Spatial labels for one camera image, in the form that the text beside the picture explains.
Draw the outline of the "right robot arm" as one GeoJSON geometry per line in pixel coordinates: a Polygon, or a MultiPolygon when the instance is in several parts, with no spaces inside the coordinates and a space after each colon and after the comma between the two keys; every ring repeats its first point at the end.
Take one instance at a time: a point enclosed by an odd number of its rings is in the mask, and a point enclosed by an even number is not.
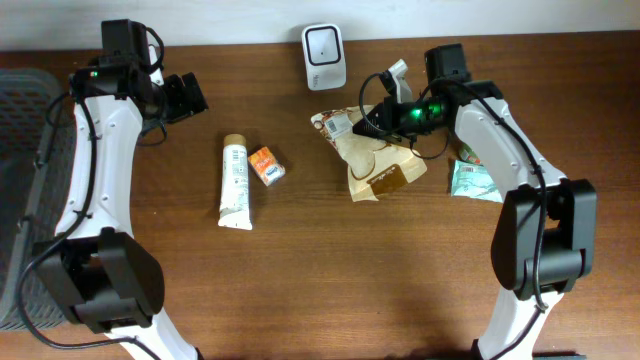
{"type": "Polygon", "coordinates": [[[415,142],[447,128],[479,157],[503,205],[491,244],[500,284],[488,327],[474,340],[475,359],[530,359],[553,307],[594,258],[597,194],[551,165],[517,125],[491,80],[475,80],[461,44],[425,52],[428,84],[414,97],[398,61],[375,73],[387,97],[360,111],[367,136],[415,142]]]}

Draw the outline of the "orange small carton box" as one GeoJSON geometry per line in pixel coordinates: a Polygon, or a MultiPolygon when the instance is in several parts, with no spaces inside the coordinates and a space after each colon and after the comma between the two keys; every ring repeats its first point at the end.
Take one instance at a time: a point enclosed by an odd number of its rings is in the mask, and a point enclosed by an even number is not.
{"type": "Polygon", "coordinates": [[[254,172],[265,186],[272,185],[286,174],[285,168],[266,146],[251,154],[248,160],[254,172]]]}

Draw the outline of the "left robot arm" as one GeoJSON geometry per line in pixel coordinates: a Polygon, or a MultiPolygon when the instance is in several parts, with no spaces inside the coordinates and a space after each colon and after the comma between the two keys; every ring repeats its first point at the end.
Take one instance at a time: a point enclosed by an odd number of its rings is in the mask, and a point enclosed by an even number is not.
{"type": "Polygon", "coordinates": [[[159,262],[134,238],[132,166],[146,133],[208,104],[192,73],[163,76],[164,44],[129,19],[101,24],[102,53],[69,78],[76,140],[67,200],[51,245],[26,268],[64,317],[135,359],[199,359],[164,309],[159,262]]]}

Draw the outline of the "beige brown snack bag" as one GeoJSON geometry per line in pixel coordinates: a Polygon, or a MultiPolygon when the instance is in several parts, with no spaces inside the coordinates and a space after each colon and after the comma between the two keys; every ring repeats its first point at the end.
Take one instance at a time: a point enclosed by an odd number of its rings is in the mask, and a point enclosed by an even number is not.
{"type": "Polygon", "coordinates": [[[310,123],[346,162],[353,202],[379,201],[427,172],[409,148],[357,134],[356,126],[365,125],[358,107],[320,112],[310,123]]]}

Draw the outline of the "green lid jar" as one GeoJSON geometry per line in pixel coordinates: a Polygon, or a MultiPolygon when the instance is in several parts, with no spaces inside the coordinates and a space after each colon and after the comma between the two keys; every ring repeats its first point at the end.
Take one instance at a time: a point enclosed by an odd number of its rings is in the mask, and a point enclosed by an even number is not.
{"type": "Polygon", "coordinates": [[[482,161],[466,143],[462,143],[460,145],[458,150],[458,155],[460,159],[464,162],[475,164],[475,165],[482,165],[482,161]]]}

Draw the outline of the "white tube gold cap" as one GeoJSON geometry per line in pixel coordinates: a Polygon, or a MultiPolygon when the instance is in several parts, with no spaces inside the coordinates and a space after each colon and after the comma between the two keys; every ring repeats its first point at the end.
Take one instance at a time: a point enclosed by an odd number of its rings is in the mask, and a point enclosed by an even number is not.
{"type": "Polygon", "coordinates": [[[252,230],[246,139],[240,134],[224,137],[221,197],[218,225],[252,230]]]}

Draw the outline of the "teal snack packet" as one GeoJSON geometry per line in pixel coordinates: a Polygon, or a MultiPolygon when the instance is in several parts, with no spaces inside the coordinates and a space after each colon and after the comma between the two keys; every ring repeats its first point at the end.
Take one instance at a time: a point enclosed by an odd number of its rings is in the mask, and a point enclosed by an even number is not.
{"type": "Polygon", "coordinates": [[[502,196],[485,167],[456,160],[451,179],[450,194],[502,203],[502,196]]]}

